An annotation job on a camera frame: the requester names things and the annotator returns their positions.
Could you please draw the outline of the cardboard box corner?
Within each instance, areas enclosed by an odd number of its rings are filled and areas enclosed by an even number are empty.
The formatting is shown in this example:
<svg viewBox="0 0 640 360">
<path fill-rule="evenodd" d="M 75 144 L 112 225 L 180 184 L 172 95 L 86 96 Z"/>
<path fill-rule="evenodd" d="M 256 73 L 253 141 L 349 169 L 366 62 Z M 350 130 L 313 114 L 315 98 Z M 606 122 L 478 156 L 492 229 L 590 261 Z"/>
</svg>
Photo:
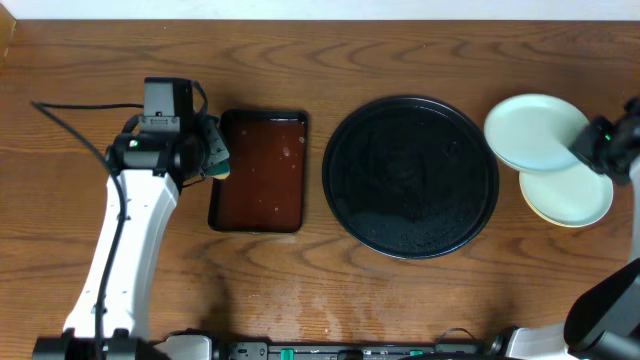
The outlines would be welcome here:
<svg viewBox="0 0 640 360">
<path fill-rule="evenodd" d="M 0 65 L 6 62 L 9 46 L 14 38 L 17 20 L 10 12 L 0 5 Z"/>
</svg>

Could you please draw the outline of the yellow plate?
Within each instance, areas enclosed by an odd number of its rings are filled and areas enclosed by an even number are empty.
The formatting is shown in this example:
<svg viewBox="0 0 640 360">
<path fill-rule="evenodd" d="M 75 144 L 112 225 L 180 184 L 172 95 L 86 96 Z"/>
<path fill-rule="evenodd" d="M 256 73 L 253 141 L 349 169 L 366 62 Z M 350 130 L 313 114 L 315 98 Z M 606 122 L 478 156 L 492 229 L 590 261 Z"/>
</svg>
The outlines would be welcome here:
<svg viewBox="0 0 640 360">
<path fill-rule="evenodd" d="M 528 207 L 529 207 L 529 208 L 530 208 L 530 209 L 531 209 L 531 210 L 532 210 L 532 211 L 533 211 L 537 216 L 539 216 L 540 218 L 542 218 L 542 219 L 543 219 L 543 220 L 545 220 L 546 222 L 551 223 L 551 224 L 553 224 L 553 225 L 560 226 L 560 227 L 564 227 L 564 228 L 571 228 L 571 226 L 570 226 L 570 225 L 567 225 L 567 224 L 564 224 L 564 223 L 562 223 L 562 222 L 556 221 L 556 220 L 554 220 L 554 219 L 552 219 L 552 218 L 548 217 L 548 216 L 547 216 L 547 215 L 545 215 L 544 213 L 542 213 L 542 212 L 541 212 L 540 210 L 538 210 L 538 209 L 534 206 L 534 204 L 531 202 L 531 200 L 529 199 L 528 195 L 526 194 L 526 192 L 525 192 L 524 188 L 520 187 L 520 190 L 521 190 L 521 193 L 522 193 L 522 196 L 523 196 L 524 201 L 526 202 L 526 204 L 528 205 Z"/>
</svg>

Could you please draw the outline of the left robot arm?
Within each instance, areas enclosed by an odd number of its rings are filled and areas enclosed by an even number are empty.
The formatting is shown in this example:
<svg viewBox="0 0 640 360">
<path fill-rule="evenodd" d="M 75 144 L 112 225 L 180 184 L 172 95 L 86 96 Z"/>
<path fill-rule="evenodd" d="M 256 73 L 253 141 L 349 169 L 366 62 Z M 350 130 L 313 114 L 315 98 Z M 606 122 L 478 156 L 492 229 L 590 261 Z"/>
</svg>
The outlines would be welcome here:
<svg viewBox="0 0 640 360">
<path fill-rule="evenodd" d="M 107 205 L 89 274 L 58 337 L 40 337 L 35 359 L 219 359 L 216 339 L 186 330 L 150 338 L 158 254 L 180 193 L 209 169 L 227 174 L 217 120 L 200 115 L 131 118 L 101 161 Z"/>
</svg>

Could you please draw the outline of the light blue front plate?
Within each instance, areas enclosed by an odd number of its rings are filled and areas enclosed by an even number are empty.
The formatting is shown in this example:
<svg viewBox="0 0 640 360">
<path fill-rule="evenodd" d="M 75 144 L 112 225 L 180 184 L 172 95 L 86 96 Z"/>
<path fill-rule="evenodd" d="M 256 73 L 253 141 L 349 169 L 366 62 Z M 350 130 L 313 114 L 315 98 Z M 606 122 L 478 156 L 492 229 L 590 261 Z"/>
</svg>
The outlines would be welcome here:
<svg viewBox="0 0 640 360">
<path fill-rule="evenodd" d="M 538 210 L 571 228 L 598 222 L 614 198 L 612 180 L 582 164 L 551 173 L 521 172 L 519 184 Z"/>
</svg>

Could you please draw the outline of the rectangular brown water tray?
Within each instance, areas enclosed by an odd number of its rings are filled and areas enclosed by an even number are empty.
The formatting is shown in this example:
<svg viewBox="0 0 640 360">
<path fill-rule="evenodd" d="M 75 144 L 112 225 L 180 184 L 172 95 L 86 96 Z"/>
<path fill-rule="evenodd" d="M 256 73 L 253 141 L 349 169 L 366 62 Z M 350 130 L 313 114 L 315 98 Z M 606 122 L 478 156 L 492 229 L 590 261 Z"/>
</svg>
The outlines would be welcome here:
<svg viewBox="0 0 640 360">
<path fill-rule="evenodd" d="M 295 233 L 301 228 L 308 125 L 303 111 L 233 109 L 222 114 L 230 174 L 213 182 L 211 229 Z"/>
</svg>

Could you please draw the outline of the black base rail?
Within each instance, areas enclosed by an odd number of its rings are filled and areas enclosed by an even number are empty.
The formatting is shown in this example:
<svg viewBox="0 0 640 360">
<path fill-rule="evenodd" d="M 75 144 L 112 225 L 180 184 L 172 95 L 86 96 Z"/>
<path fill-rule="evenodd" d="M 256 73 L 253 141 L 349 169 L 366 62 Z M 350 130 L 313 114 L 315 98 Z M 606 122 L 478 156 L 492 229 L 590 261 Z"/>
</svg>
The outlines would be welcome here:
<svg viewBox="0 0 640 360">
<path fill-rule="evenodd" d="M 236 342 L 226 346 L 228 360 L 419 360 L 498 359 L 487 355 L 481 345 L 444 343 L 437 345 L 371 344 L 267 344 Z"/>
</svg>

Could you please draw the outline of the light green plate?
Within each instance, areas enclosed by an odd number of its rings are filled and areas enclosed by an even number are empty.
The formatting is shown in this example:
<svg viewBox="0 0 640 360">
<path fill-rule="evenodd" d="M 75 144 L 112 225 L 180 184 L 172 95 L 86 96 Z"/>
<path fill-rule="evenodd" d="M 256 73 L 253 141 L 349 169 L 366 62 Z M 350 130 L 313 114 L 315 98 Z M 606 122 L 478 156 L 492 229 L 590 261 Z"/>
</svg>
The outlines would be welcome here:
<svg viewBox="0 0 640 360">
<path fill-rule="evenodd" d="M 569 146 L 587 125 L 587 117 L 560 98 L 523 94 L 489 111 L 484 135 L 491 150 L 509 167 L 551 173 L 577 163 Z"/>
</svg>

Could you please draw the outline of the round black tray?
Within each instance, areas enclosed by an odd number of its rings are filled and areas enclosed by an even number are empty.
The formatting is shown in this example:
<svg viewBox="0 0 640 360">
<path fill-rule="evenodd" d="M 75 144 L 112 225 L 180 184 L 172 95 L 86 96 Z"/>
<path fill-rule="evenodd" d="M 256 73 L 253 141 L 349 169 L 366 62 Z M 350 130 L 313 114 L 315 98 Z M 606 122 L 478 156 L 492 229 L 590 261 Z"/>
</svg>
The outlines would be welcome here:
<svg viewBox="0 0 640 360">
<path fill-rule="evenodd" d="M 351 113 L 331 136 L 322 183 L 338 223 L 401 259 L 452 253 L 489 223 L 497 160 L 481 129 L 442 101 L 392 96 Z"/>
</svg>

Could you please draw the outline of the green yellow sponge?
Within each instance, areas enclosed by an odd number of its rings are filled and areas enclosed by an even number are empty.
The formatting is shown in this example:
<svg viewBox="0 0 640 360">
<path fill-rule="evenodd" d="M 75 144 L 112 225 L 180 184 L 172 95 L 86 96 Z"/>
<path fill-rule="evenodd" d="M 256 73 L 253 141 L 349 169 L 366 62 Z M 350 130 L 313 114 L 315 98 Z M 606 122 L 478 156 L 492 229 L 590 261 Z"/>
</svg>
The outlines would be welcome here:
<svg viewBox="0 0 640 360">
<path fill-rule="evenodd" d="M 230 152 L 227 148 L 226 140 L 219 129 L 219 119 L 208 115 L 208 143 L 209 156 L 204 167 L 206 177 L 224 180 L 229 176 L 231 170 L 229 165 Z"/>
</svg>

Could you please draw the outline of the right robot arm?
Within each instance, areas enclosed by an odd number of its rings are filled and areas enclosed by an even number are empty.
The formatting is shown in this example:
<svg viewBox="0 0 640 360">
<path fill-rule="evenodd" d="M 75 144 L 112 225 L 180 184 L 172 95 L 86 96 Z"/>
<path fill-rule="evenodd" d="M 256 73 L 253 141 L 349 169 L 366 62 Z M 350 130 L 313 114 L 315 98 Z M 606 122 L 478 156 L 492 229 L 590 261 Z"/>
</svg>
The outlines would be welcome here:
<svg viewBox="0 0 640 360">
<path fill-rule="evenodd" d="M 616 123 L 595 118 L 569 150 L 599 175 L 634 195 L 628 264 L 581 295 L 564 323 L 515 328 L 494 359 L 628 360 L 639 357 L 639 99 L 629 99 Z"/>
</svg>

